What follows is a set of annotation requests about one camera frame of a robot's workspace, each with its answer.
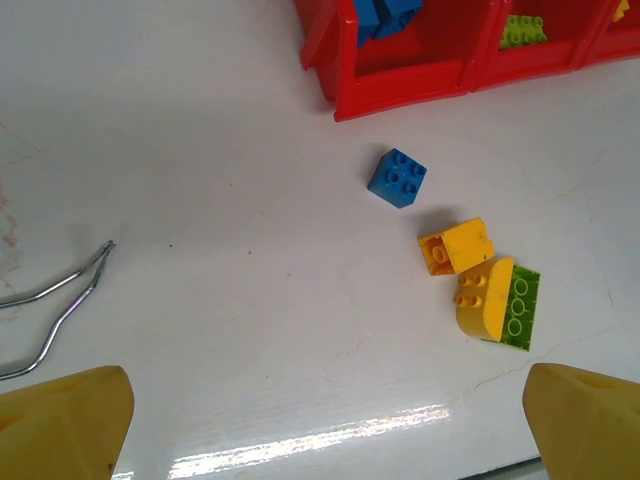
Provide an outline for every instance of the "green brick stud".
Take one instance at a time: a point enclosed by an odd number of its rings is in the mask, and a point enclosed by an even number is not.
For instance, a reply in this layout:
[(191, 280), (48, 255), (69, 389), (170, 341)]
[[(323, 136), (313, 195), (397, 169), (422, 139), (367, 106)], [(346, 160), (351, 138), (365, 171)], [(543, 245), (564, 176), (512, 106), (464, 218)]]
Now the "green brick stud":
[(526, 47), (545, 43), (547, 36), (542, 29), (544, 21), (541, 17), (528, 17), (526, 15), (509, 15), (507, 26), (502, 34), (500, 49)]

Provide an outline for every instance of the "blue lego duplo brick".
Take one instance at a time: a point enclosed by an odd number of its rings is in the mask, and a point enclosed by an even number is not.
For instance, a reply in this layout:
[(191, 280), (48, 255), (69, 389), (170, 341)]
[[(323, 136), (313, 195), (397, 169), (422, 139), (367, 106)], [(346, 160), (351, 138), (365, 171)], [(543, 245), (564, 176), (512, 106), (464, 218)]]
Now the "blue lego duplo brick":
[(397, 208), (415, 202), (427, 169), (394, 148), (380, 159), (367, 188)]
[(380, 27), (373, 38), (381, 38), (402, 32), (424, 6), (423, 0), (373, 0)]
[(362, 47), (380, 27), (373, 0), (353, 0), (358, 12), (358, 48)]

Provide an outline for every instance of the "green lego duplo plate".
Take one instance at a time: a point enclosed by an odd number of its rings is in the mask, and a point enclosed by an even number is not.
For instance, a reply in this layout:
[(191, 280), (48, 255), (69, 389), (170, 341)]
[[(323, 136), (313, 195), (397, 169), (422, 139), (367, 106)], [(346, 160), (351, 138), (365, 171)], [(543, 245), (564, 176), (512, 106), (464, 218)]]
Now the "green lego duplo plate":
[(529, 351), (539, 285), (538, 272), (514, 265), (500, 343)]
[(545, 43), (547, 36), (544, 34), (543, 25), (544, 20), (541, 17), (509, 15), (502, 34), (500, 48), (504, 50)]

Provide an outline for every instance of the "red plastic storage bin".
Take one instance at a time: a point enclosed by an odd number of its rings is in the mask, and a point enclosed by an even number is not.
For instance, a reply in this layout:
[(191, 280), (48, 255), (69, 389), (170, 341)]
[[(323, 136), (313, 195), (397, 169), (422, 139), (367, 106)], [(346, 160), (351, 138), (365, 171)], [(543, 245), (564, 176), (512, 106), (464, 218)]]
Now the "red plastic storage bin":
[[(609, 10), (610, 0), (503, 0), (475, 89), (575, 70)], [(542, 17), (548, 41), (499, 50), (509, 15)]]
[(609, 62), (640, 55), (640, 0), (630, 0), (631, 7), (621, 20), (613, 22), (620, 0), (613, 0), (587, 53), (585, 65)]
[(316, 69), (338, 121), (469, 92), (500, 6), (425, 0), (402, 33), (357, 48), (353, 0), (294, 2), (307, 35), (303, 67)]

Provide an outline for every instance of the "yellow lego duplo brick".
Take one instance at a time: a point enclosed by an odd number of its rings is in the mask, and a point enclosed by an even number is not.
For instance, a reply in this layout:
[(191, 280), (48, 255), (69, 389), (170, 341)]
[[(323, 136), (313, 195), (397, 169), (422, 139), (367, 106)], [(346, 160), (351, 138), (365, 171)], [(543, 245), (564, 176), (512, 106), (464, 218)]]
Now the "yellow lego duplo brick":
[(464, 272), (495, 256), (481, 218), (418, 239), (431, 275)]
[(513, 258), (489, 260), (458, 277), (456, 319), (464, 333), (500, 341), (513, 265)]

